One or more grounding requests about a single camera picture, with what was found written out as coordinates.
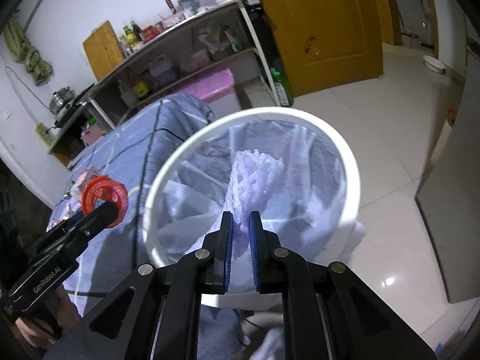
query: power strip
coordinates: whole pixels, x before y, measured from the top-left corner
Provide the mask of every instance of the power strip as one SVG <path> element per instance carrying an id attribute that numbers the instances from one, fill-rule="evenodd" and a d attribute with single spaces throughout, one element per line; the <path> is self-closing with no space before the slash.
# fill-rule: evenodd
<path id="1" fill-rule="evenodd" d="M 35 132 L 48 147 L 50 147 L 55 140 L 55 135 L 53 135 L 50 131 L 43 123 L 39 123 L 35 127 Z"/>

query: pink lid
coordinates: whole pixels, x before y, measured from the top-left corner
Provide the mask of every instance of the pink lid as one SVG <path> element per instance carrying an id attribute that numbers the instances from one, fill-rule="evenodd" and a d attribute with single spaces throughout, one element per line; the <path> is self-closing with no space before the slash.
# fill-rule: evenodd
<path id="1" fill-rule="evenodd" d="M 230 89 L 234 84 L 233 74 L 230 69 L 226 67 L 180 88 L 178 91 L 175 91 L 175 93 L 187 93 L 198 97 L 200 100 L 208 101 L 219 93 Z"/>

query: bottle label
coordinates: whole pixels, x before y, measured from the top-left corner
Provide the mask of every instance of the bottle label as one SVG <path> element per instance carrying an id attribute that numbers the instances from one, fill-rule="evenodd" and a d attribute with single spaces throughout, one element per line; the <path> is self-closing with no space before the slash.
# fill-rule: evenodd
<path id="1" fill-rule="evenodd" d="M 287 97 L 287 93 L 283 88 L 282 84 L 279 82 L 274 82 L 275 90 L 277 91 L 278 99 L 280 100 L 280 105 L 282 107 L 289 107 L 289 98 Z"/>

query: metal pot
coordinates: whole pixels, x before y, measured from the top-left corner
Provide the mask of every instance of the metal pot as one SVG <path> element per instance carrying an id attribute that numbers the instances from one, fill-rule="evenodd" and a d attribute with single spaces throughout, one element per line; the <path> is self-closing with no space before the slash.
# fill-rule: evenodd
<path id="1" fill-rule="evenodd" d="M 61 88 L 60 90 L 53 93 L 52 99 L 50 100 L 50 112 L 56 115 L 60 110 L 72 99 L 75 98 L 74 91 L 70 90 L 70 87 Z"/>

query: gray panel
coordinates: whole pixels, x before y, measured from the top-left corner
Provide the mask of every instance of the gray panel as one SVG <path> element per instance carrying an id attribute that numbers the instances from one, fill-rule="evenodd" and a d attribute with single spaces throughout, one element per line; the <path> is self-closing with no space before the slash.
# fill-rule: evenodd
<path id="1" fill-rule="evenodd" d="M 449 300 L 480 296 L 480 58 L 472 52 L 455 125 L 417 202 Z"/>

